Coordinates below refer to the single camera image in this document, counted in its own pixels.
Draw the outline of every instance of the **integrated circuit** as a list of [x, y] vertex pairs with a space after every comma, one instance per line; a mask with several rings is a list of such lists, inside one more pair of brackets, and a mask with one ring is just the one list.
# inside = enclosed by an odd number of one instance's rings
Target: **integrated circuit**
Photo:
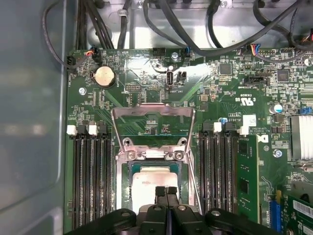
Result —
[[231, 64], [220, 64], [221, 75], [231, 75]]
[[239, 179], [239, 187], [240, 190], [246, 194], [249, 193], [249, 181], [245, 180], [245, 179]]
[[278, 70], [277, 82], [289, 82], [289, 70]]
[[239, 141], [238, 147], [239, 147], [239, 153], [248, 154], [248, 144], [246, 141]]

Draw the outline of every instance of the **blue connector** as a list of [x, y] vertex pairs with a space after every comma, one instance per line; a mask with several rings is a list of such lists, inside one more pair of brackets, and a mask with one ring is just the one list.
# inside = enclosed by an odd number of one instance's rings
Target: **blue connector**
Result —
[[306, 107], [303, 109], [300, 109], [300, 114], [311, 114], [312, 113], [312, 107]]
[[276, 201], [269, 203], [270, 228], [281, 233], [281, 208]]

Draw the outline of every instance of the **chip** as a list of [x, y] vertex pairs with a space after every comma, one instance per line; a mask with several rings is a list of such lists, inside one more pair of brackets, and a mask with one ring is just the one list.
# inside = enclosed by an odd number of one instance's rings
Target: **chip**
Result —
[[204, 110], [204, 111], [208, 111], [207, 104], [202, 104], [202, 105], [200, 105], [200, 109], [201, 109], [201, 110]]
[[289, 70], [277, 71], [277, 81], [278, 82], [289, 82]]
[[248, 144], [246, 141], [239, 141], [239, 153], [248, 154]]
[[157, 133], [157, 130], [155, 127], [151, 127], [151, 135], [155, 135]]
[[221, 75], [231, 75], [231, 64], [221, 64], [220, 65]]
[[201, 95], [200, 95], [200, 100], [201, 100], [202, 102], [208, 102], [208, 101], [209, 101], [209, 97], [208, 97], [207, 94], [201, 94]]
[[281, 115], [281, 114], [273, 115], [273, 121], [274, 122], [281, 123], [284, 120], [285, 120], [285, 115]]
[[242, 192], [249, 193], [249, 181], [240, 178], [239, 187]]

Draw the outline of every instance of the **screw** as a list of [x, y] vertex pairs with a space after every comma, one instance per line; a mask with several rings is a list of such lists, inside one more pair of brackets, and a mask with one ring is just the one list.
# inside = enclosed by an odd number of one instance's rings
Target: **screw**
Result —
[[127, 152], [127, 159], [133, 160], [135, 158], [135, 154], [133, 151]]
[[122, 213], [122, 216], [127, 217], [127, 216], [130, 216], [130, 214], [128, 212], [124, 212], [124, 213]]
[[212, 211], [211, 213], [212, 213], [212, 215], [214, 215], [214, 216], [220, 216], [220, 215], [221, 215], [221, 213], [218, 212], [218, 211]]
[[140, 8], [140, 9], [142, 8], [142, 1], [138, 1], [137, 2], [137, 7]]
[[227, 7], [227, 1], [222, 1], [221, 2], [221, 7]]
[[87, 89], [85, 87], [81, 87], [79, 90], [78, 90], [79, 94], [80, 95], [86, 95], [87, 93]]
[[184, 158], [184, 155], [181, 152], [175, 153], [175, 159], [176, 160], [181, 160]]
[[283, 155], [283, 152], [280, 151], [279, 149], [274, 150], [274, 157], [280, 158]]
[[186, 210], [186, 207], [185, 206], [178, 206], [178, 210], [184, 211], [184, 210]]
[[173, 53], [171, 54], [171, 58], [172, 58], [172, 60], [178, 60], [178, 58], [179, 58], [178, 53], [177, 53], [177, 52], [173, 52]]

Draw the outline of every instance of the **black connector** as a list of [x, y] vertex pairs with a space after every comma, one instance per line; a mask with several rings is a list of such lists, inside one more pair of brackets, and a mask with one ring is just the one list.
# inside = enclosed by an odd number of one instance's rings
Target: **black connector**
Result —
[[166, 49], [165, 48], [153, 48], [152, 49], [152, 55], [153, 56], [165, 56], [166, 55]]
[[268, 80], [262, 76], [248, 76], [244, 78], [244, 84], [247, 86], [269, 85]]
[[[67, 64], [74, 66], [76, 64], [76, 58], [72, 55], [67, 56]], [[76, 69], [67, 69], [69, 73], [76, 74]]]
[[92, 59], [94, 60], [95, 63], [97, 63], [98, 65], [102, 65], [102, 54], [101, 54], [101, 50], [92, 45], [91, 49], [93, 51], [93, 54], [92, 54]]

